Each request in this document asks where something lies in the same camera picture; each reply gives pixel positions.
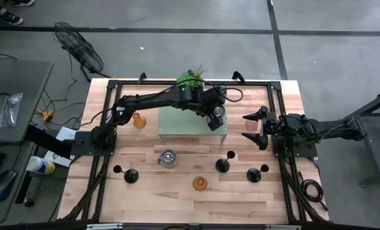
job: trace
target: wooden table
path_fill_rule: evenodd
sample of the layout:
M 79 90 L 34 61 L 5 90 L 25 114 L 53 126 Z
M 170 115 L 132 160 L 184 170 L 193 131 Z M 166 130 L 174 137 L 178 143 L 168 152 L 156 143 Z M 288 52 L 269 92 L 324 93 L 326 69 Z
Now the wooden table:
M 108 79 L 93 79 L 82 123 L 103 108 Z M 303 104 L 298 83 L 294 80 L 281 82 L 287 113 L 303 114 Z M 167 86 L 128 86 L 122 95 L 156 93 Z M 228 136 L 223 144 L 219 137 L 170 137 L 162 142 L 157 135 L 158 109 L 140 111 L 147 120 L 143 129 L 134 128 L 132 121 L 118 127 L 115 154 L 110 159 L 102 205 L 101 222 L 158 222 L 158 223 L 216 223 L 216 224 L 286 224 L 287 213 L 281 185 L 280 168 L 273 155 L 271 141 L 267 150 L 258 147 L 241 135 L 248 132 L 242 116 L 257 112 L 261 105 L 269 107 L 265 87 L 238 86 L 244 99 L 237 103 L 226 102 Z M 228 91 L 230 98 L 239 93 Z M 100 116 L 81 130 L 89 131 L 99 125 Z M 178 164 L 174 169 L 158 165 L 162 150 L 171 148 L 178 153 Z M 226 152 L 236 153 L 230 160 L 227 173 L 216 171 L 215 163 L 225 158 Z M 60 204 L 58 218 L 64 217 L 76 205 L 86 191 L 92 157 L 80 157 L 69 170 L 65 191 Z M 269 166 L 258 183 L 250 183 L 246 172 L 252 167 Z M 134 168 L 139 171 L 139 180 L 127 184 L 123 174 L 115 174 L 113 167 Z M 297 168 L 305 179 L 320 183 L 317 168 L 306 158 L 297 158 Z M 197 192 L 192 182 L 196 176 L 204 176 L 208 187 Z M 91 202 L 93 213 L 96 194 Z M 296 198 L 291 196 L 294 213 L 298 217 Z M 319 214 L 328 219 L 328 213 L 319 203 L 312 203 Z

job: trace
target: shoe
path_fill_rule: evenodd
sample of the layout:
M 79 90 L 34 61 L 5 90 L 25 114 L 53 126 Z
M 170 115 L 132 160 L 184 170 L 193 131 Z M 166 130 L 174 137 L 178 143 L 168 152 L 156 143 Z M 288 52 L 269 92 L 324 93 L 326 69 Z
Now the shoe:
M 13 6 L 31 6 L 35 0 L 12 0 Z
M 13 15 L 12 13 L 5 11 L 2 15 L 0 15 L 0 19 L 2 19 L 4 22 L 17 26 L 22 23 L 24 19 L 21 17 L 18 17 L 16 15 Z

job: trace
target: concrete floor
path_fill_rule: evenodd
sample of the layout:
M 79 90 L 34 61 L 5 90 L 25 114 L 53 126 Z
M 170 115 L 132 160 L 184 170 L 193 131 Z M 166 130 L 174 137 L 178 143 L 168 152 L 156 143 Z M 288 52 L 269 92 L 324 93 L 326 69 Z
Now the concrete floor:
M 271 29 L 265 0 L 36 0 L 14 9 L 24 26 L 65 21 L 79 27 Z M 380 0 L 273 0 L 283 30 L 380 31 Z M 0 31 L 0 53 L 55 64 L 47 91 L 62 98 L 70 79 L 68 54 L 49 32 Z M 272 35 L 83 33 L 113 77 L 177 77 L 203 63 L 206 78 L 280 79 Z M 380 93 L 380 36 L 281 36 L 288 79 L 299 82 L 307 116 L 339 119 Z M 62 108 L 84 102 L 89 84 L 74 60 L 77 84 Z M 82 105 L 58 113 L 57 123 L 82 113 Z M 322 186 L 332 221 L 380 227 L 380 186 L 358 181 L 377 174 L 362 143 L 325 140 L 317 146 Z M 36 206 L 16 205 L 5 224 L 48 220 L 64 180 L 45 179 Z

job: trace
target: electric fan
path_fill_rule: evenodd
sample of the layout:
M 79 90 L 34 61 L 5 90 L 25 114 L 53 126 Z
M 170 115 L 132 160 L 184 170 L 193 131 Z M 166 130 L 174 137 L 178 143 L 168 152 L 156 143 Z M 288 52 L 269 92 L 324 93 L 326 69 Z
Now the electric fan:
M 87 81 L 91 81 L 84 71 L 87 68 L 90 73 L 97 73 L 110 78 L 101 73 L 105 65 L 102 59 L 93 49 L 92 44 L 87 42 L 72 26 L 66 22 L 57 22 L 54 26 L 54 34 L 61 44 L 62 49 L 69 52 L 76 61 L 81 64 L 81 70 Z

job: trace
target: white paper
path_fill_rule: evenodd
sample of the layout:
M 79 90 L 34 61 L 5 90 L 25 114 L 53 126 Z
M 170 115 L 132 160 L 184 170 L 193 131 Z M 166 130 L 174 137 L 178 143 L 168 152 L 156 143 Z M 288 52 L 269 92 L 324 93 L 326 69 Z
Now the white paper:
M 75 130 L 71 130 L 67 127 L 62 127 L 59 133 L 57 134 L 56 138 L 60 141 L 63 141 L 65 139 L 75 139 Z M 48 151 L 47 154 L 44 156 L 44 159 L 50 160 L 51 162 L 54 162 L 56 164 L 63 165 L 65 167 L 69 167 L 71 161 L 75 158 L 74 155 L 70 156 L 70 159 L 63 158 L 51 151 Z

